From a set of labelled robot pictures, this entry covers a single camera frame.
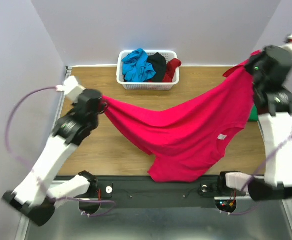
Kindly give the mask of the pink red t shirt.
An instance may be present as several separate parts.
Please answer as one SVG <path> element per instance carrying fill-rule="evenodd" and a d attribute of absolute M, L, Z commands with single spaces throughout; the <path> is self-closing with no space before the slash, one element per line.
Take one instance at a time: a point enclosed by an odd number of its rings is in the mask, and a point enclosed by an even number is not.
<path fill-rule="evenodd" d="M 154 155 L 148 170 L 158 183 L 193 182 L 224 157 L 253 107 L 253 78 L 242 62 L 213 89 L 175 107 L 154 111 L 104 96 L 105 115 L 132 144 Z"/>

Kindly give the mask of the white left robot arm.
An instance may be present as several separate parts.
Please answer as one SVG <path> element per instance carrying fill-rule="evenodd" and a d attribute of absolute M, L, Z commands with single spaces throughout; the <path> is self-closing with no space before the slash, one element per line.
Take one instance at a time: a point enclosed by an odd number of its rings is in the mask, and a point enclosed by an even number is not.
<path fill-rule="evenodd" d="M 101 199 L 97 178 L 86 171 L 59 187 L 49 188 L 64 162 L 98 127 L 98 116 L 106 108 L 101 92 L 94 89 L 68 93 L 67 97 L 72 100 L 73 109 L 57 120 L 43 152 L 23 182 L 2 196 L 8 205 L 38 227 L 45 225 L 55 209 L 67 201 L 98 208 L 108 203 Z"/>

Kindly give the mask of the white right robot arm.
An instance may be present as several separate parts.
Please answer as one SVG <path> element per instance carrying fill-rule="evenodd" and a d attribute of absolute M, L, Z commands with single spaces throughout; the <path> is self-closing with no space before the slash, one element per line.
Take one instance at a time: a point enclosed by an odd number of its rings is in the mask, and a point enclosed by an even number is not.
<path fill-rule="evenodd" d="M 269 45 L 249 58 L 246 71 L 253 77 L 254 105 L 266 159 L 264 177 L 241 172 L 221 172 L 216 191 L 247 193 L 252 200 L 292 198 L 292 93 L 284 82 L 292 70 L 292 42 Z"/>

